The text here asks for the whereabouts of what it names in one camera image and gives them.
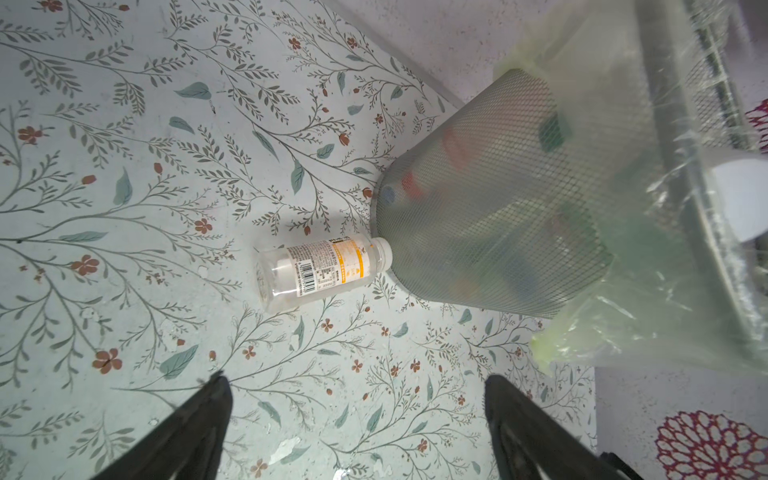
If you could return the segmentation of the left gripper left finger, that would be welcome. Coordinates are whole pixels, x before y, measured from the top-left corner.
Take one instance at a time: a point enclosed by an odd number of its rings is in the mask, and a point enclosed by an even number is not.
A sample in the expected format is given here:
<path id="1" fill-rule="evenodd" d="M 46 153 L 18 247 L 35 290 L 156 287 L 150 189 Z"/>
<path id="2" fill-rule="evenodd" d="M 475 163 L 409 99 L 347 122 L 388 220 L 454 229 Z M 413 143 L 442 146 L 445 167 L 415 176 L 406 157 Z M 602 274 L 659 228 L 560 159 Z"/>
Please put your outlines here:
<path id="1" fill-rule="evenodd" d="M 214 479 L 230 423 L 233 395 L 215 373 L 192 397 L 97 479 Z"/>

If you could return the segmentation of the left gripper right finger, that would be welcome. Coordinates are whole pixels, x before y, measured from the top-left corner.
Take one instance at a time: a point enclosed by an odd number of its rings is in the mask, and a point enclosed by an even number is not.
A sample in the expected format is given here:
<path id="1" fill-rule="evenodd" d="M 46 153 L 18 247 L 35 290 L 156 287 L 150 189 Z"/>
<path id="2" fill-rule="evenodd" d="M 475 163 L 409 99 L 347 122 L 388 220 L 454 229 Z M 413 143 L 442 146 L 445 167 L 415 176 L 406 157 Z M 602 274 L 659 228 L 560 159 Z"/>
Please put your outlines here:
<path id="1" fill-rule="evenodd" d="M 484 411 L 501 479 L 622 479 L 501 375 L 484 383 Z"/>

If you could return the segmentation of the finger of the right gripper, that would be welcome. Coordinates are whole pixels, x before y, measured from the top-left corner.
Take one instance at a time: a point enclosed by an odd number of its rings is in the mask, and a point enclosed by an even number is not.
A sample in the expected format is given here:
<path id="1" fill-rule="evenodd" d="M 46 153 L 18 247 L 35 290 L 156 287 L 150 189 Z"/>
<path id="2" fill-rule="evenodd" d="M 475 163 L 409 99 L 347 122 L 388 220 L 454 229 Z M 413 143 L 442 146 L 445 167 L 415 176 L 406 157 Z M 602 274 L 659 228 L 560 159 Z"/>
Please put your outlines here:
<path id="1" fill-rule="evenodd" d="M 613 452 L 602 452 L 600 459 L 613 468 L 623 479 L 643 480 L 642 476 Z"/>

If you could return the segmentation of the clear bottle orange label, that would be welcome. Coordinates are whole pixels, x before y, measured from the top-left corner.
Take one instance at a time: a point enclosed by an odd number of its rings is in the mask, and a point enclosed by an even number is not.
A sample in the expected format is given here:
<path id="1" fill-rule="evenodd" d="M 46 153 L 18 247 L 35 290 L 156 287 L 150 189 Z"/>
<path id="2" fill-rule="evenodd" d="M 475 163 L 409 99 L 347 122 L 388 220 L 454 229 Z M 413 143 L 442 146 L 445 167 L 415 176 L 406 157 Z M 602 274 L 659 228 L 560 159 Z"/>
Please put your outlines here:
<path id="1" fill-rule="evenodd" d="M 392 263 L 389 242 L 363 234 L 261 252 L 256 280 L 262 309 L 286 312 L 367 286 Z"/>

